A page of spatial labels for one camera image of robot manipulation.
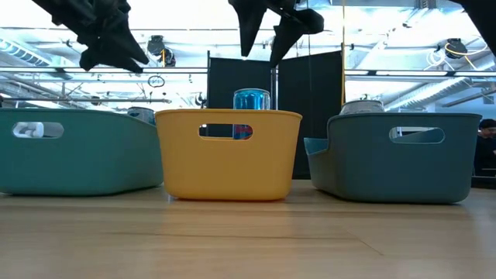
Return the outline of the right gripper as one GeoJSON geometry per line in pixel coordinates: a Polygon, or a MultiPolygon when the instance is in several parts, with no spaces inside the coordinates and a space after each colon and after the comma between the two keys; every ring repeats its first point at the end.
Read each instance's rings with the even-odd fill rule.
{"type": "Polygon", "coordinates": [[[313,9],[296,10],[298,0],[228,0],[239,21],[241,56],[248,57],[267,8],[281,16],[274,26],[275,37],[270,55],[270,67],[275,68],[303,35],[324,30],[324,18],[313,9]]]}

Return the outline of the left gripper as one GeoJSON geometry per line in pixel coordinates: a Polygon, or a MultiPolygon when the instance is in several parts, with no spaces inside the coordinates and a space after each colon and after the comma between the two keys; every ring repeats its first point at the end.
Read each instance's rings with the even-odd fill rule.
{"type": "Polygon", "coordinates": [[[102,40],[106,49],[87,48],[79,60],[85,71],[97,65],[141,74],[143,69],[134,61],[148,64],[149,58],[129,29],[130,5],[127,0],[33,0],[52,17],[52,23],[64,25],[77,34],[79,43],[90,46],[102,40]]]}

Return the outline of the white blue Celsius can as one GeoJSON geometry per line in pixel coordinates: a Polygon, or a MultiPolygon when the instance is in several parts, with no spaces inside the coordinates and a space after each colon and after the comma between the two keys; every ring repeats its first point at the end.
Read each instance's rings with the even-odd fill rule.
{"type": "Polygon", "coordinates": [[[137,118],[151,125],[156,125],[155,112],[150,108],[131,107],[127,110],[127,115],[137,118]]]}

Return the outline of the black aluminium table frame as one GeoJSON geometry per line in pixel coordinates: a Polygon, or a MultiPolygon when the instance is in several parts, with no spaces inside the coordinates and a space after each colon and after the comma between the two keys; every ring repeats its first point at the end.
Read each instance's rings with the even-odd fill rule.
{"type": "Polygon", "coordinates": [[[496,190],[496,177],[473,176],[471,178],[471,187],[496,190]]]}

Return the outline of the black folding divider screen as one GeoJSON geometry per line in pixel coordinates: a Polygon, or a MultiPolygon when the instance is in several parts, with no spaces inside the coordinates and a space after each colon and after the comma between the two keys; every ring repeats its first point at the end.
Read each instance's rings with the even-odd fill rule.
{"type": "Polygon", "coordinates": [[[340,113],[342,54],[339,51],[290,58],[278,64],[277,86],[266,61],[212,58],[208,73],[207,107],[230,109],[233,93],[260,88],[272,94],[274,109],[302,115],[293,178],[309,179],[304,138],[327,137],[328,120],[340,113]]]}

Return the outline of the yellow plastic bin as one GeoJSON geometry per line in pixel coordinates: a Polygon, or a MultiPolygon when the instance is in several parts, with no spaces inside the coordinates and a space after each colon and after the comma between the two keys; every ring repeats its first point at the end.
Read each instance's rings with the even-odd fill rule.
{"type": "Polygon", "coordinates": [[[190,200],[285,198],[301,115],[281,110],[175,109],[157,112],[166,192],[190,200]],[[204,124],[250,126],[249,139],[201,136],[204,124]]]}

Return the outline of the dark blue plastic bin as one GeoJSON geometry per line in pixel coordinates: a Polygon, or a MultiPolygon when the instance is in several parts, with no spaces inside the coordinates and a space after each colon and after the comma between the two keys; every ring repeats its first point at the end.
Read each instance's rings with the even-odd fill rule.
{"type": "Polygon", "coordinates": [[[355,202],[453,204],[470,193],[481,116],[338,115],[325,139],[306,138],[312,184],[355,202]]]}

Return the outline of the grey horizontal pipe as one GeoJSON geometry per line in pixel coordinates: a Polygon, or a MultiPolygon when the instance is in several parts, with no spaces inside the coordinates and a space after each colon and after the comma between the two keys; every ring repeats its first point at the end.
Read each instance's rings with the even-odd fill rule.
{"type": "Polygon", "coordinates": [[[172,103],[172,100],[165,98],[3,98],[4,102],[145,102],[145,103],[172,103]]]}

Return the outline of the teal plastic bin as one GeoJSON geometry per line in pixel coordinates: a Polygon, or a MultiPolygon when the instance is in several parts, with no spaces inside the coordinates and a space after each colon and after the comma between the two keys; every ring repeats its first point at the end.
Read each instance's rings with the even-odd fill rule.
{"type": "Polygon", "coordinates": [[[77,109],[0,108],[0,193],[98,196],[164,181],[155,126],[77,109]],[[59,123],[58,137],[18,137],[21,122],[59,123]]]}

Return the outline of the person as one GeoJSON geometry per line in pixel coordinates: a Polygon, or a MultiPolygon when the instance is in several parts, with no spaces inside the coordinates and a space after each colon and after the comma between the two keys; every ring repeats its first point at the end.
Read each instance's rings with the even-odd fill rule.
{"type": "Polygon", "coordinates": [[[481,177],[496,177],[496,120],[494,119],[483,119],[479,124],[474,173],[481,177]]]}

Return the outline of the blue silver Red Bull can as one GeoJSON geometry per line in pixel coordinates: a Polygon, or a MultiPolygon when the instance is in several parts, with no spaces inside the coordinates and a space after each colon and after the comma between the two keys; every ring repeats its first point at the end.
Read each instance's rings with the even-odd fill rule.
{"type": "MultiPolygon", "coordinates": [[[[259,88],[243,88],[234,92],[234,109],[270,110],[270,93],[259,88]]],[[[246,124],[234,124],[232,136],[235,140],[247,140],[253,134],[253,128],[246,124]]]]}

